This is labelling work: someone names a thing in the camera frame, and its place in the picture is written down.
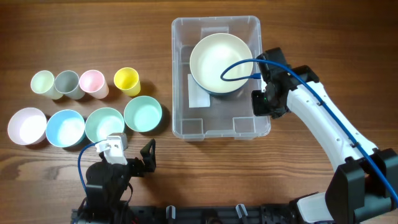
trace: wooden table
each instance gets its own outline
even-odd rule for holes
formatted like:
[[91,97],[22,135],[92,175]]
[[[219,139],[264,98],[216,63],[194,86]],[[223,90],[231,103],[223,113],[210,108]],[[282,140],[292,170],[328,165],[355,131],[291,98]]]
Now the wooden table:
[[[69,2],[0,6],[0,217],[1,223],[68,223],[84,197],[76,160],[80,148],[47,141],[18,146],[7,136],[9,118],[36,107],[51,116],[63,109],[87,117],[131,99],[113,75],[139,71],[142,94],[157,98],[165,118],[157,132],[129,135],[128,157],[157,141],[157,169],[133,178],[131,205],[259,205],[286,203],[323,192],[333,170],[326,154],[294,114],[272,121],[272,131],[252,141],[185,142],[172,133],[171,23],[177,17],[254,15],[263,50],[281,47],[293,66],[309,65],[346,117],[380,149],[398,149],[398,3],[394,1],[151,1]],[[105,100],[52,101],[31,92],[40,70],[58,74],[102,71]],[[98,161],[94,150],[83,171]],[[369,223],[397,223],[391,212]]]

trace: gray cup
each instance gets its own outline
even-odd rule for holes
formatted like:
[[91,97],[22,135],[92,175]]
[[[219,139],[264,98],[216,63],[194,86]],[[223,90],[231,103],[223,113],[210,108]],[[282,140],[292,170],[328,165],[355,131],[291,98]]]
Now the gray cup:
[[55,78],[55,89],[65,96],[79,100],[85,95],[79,86],[79,75],[74,71],[63,71]]

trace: pink cup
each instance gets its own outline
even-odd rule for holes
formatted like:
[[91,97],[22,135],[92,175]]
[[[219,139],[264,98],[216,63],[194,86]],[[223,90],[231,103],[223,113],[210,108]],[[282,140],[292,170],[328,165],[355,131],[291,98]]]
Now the pink cup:
[[97,70],[89,70],[83,73],[79,80],[80,88],[91,96],[102,99],[109,93],[104,75]]

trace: plastic cup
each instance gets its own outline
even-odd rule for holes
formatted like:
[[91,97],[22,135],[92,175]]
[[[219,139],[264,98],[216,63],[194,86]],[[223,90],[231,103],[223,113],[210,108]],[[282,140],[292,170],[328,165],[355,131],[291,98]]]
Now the plastic cup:
[[79,81],[80,88],[94,98],[102,99],[109,93],[104,75],[97,70],[83,73]]
[[162,107],[150,96],[138,96],[130,100],[124,109],[124,120],[133,131],[150,131],[160,123],[161,119]]
[[138,72],[133,68],[122,68],[117,71],[113,82],[127,96],[136,96],[141,91]]
[[65,96],[79,100],[85,92],[79,86],[79,75],[74,71],[63,71],[55,78],[55,89]]
[[8,123],[8,136],[19,145],[36,144],[45,139],[47,118],[37,108],[24,108],[16,112]]
[[123,116],[113,108],[100,108],[92,112],[86,121],[86,135],[92,142],[104,140],[110,134],[123,131]]
[[55,89],[54,80],[54,75],[51,72],[39,71],[33,76],[30,88],[34,93],[57,100],[62,97],[62,93]]
[[61,110],[49,119],[45,134],[54,146],[74,146],[85,137],[85,120],[74,110]]

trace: transparent storage box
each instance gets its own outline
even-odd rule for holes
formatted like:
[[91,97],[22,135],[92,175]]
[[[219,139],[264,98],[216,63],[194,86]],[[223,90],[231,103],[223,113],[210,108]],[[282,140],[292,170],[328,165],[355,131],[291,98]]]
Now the transparent storage box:
[[[250,79],[241,89],[225,96],[210,95],[209,107],[189,107],[188,74],[192,50],[204,37],[220,32],[242,39],[253,57],[262,52],[260,21],[254,16],[177,18],[172,23],[172,129],[180,139],[254,139],[271,130],[269,117],[254,116],[252,111],[251,92],[261,89],[260,80]],[[259,72],[256,64],[253,72]]]

